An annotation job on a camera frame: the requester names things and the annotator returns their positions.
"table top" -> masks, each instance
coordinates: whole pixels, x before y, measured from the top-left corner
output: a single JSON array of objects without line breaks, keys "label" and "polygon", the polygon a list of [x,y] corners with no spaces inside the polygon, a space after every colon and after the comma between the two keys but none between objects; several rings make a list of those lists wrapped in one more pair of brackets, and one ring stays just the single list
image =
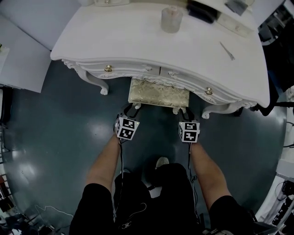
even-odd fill
[{"label": "table top", "polygon": [[[263,107],[269,105],[266,61],[256,32],[243,38],[181,9],[184,16],[179,32],[168,34],[160,28],[161,11],[167,6],[81,7],[58,39],[51,58],[148,62],[197,76]],[[236,60],[230,59],[220,42]]]}]

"white wall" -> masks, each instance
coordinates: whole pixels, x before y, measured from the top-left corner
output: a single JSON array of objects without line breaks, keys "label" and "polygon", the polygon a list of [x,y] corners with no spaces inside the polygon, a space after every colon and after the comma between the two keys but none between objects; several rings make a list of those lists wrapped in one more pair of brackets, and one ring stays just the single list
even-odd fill
[{"label": "white wall", "polygon": [[3,0],[0,13],[52,50],[79,7],[77,0]]},{"label": "white wall", "polygon": [[[287,122],[294,123],[293,108],[287,108]],[[284,146],[288,146],[293,143],[294,127],[288,123],[286,126]],[[279,164],[277,166],[277,173],[294,178],[294,148],[283,148],[281,159],[279,160]]]},{"label": "white wall", "polygon": [[9,49],[0,84],[41,92],[50,51],[0,14],[0,42]]},{"label": "white wall", "polygon": [[255,0],[252,9],[257,25],[260,26],[283,2],[284,0]]}]

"beige patterned stool cushion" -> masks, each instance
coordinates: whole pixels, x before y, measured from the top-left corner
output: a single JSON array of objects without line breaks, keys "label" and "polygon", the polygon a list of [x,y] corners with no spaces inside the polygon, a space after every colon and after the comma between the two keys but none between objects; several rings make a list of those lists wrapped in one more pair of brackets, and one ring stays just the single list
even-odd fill
[{"label": "beige patterned stool cushion", "polygon": [[188,90],[132,79],[129,103],[186,108],[189,106],[189,95]]}]

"ornate table leg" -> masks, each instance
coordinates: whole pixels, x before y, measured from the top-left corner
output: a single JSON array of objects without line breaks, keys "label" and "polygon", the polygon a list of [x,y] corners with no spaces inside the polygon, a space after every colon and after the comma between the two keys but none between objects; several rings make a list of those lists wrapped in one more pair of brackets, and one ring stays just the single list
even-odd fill
[{"label": "ornate table leg", "polygon": [[228,114],[237,111],[241,107],[250,108],[254,107],[256,104],[256,102],[251,101],[240,101],[226,105],[210,105],[203,110],[202,118],[208,119],[211,112]]},{"label": "ornate table leg", "polygon": [[178,115],[179,113],[179,108],[173,108],[173,114]]},{"label": "ornate table leg", "polygon": [[68,61],[68,60],[63,60],[64,64],[68,67],[68,68],[73,68],[75,69],[75,71],[77,72],[77,74],[79,75],[79,77],[81,79],[83,79],[84,81],[91,83],[93,85],[96,86],[100,86],[101,89],[101,94],[102,95],[107,95],[108,94],[108,85],[106,84],[106,82],[104,82],[102,79],[100,78],[96,78],[93,75],[87,73],[87,71],[85,71],[84,69],[82,69],[80,66],[78,66],[75,62],[72,61]]},{"label": "ornate table leg", "polygon": [[96,86],[100,86],[101,87],[100,93],[102,95],[108,94],[109,86],[102,79],[94,77],[92,74],[87,73],[87,71],[80,68],[79,66],[76,66],[75,71],[77,72],[79,77],[83,79],[84,81]]},{"label": "ornate table leg", "polygon": [[134,103],[133,104],[134,106],[135,106],[135,109],[139,109],[139,108],[141,108],[141,103]]}]

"dark blue floor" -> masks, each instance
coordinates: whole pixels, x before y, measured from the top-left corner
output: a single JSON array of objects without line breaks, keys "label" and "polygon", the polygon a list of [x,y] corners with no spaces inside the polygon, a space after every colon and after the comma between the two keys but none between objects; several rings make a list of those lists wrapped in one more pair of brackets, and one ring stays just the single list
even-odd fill
[{"label": "dark blue floor", "polygon": [[[109,95],[81,80],[62,62],[52,62],[41,94],[15,90],[6,131],[5,169],[19,209],[36,214],[34,205],[50,205],[74,214],[85,176],[113,134],[120,107],[127,103],[130,78],[108,80]],[[201,116],[207,104],[190,94],[192,111]],[[200,142],[223,170],[231,194],[257,211],[275,176],[285,136],[286,109],[276,107],[264,117],[244,110],[240,117],[211,114],[200,119]],[[158,156],[187,167],[187,144],[178,137],[172,109],[145,106],[132,141],[124,144],[125,167],[141,174]],[[207,210],[197,184],[199,213]],[[59,228],[71,217],[48,208],[45,221]]]}]

